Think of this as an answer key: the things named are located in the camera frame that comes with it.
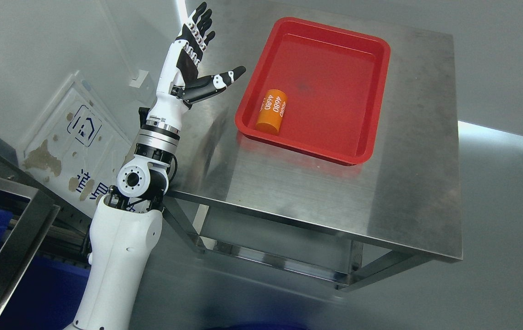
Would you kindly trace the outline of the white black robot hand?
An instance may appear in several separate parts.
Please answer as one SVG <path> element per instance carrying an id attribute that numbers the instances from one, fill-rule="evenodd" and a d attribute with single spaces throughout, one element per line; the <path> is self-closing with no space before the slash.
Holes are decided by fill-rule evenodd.
<path id="1" fill-rule="evenodd" d="M 215 31 L 212 9 L 204 1 L 182 20 L 181 29 L 169 46 L 156 88 L 156 103 L 140 111 L 140 127 L 178 134 L 182 117 L 194 103 L 224 92 L 246 72 L 244 66 L 199 77 L 199 66 Z"/>

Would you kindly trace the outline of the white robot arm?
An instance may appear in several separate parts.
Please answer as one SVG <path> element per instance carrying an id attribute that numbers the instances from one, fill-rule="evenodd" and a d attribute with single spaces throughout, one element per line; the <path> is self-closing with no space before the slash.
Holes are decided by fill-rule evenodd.
<path id="1" fill-rule="evenodd" d="M 181 129 L 181 119 L 149 115 L 132 158 L 99 198 L 89 228 L 91 271 L 68 330 L 129 328 L 146 263 L 160 239 L 168 169 Z"/>

